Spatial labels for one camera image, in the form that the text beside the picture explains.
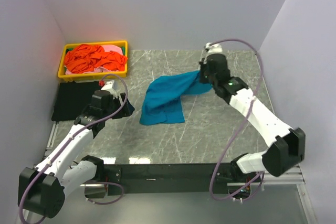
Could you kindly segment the teal t shirt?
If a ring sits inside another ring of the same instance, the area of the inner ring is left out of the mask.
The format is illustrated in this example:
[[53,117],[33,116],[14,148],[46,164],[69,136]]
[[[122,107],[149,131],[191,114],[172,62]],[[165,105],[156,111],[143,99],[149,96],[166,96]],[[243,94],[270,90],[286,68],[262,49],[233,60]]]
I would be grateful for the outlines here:
[[181,96],[200,95],[212,89],[199,81],[198,70],[173,76],[161,76],[148,87],[142,104],[140,124],[177,124],[185,122]]

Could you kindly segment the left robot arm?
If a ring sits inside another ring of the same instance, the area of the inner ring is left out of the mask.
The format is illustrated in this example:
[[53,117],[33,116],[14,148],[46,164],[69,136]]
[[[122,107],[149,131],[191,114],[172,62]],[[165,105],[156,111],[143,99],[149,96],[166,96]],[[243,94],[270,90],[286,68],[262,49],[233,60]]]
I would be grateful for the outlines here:
[[64,140],[34,168],[26,167],[19,175],[18,206],[21,222],[28,210],[43,218],[53,218],[66,197],[82,184],[108,186],[104,161],[86,156],[75,166],[73,161],[95,139],[109,119],[131,116],[134,107],[128,92],[117,94],[114,88],[94,92],[91,102],[75,119]]

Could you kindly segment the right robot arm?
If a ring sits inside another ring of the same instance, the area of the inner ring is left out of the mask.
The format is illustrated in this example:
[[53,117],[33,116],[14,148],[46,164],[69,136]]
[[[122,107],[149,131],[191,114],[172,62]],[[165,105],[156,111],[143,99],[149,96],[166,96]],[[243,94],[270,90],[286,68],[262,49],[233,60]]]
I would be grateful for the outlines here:
[[231,76],[224,54],[211,53],[199,64],[200,82],[211,84],[218,97],[245,116],[268,147],[263,152],[234,159],[230,169],[232,179],[241,182],[252,172],[268,172],[279,177],[304,160],[304,131],[278,119],[241,78]]

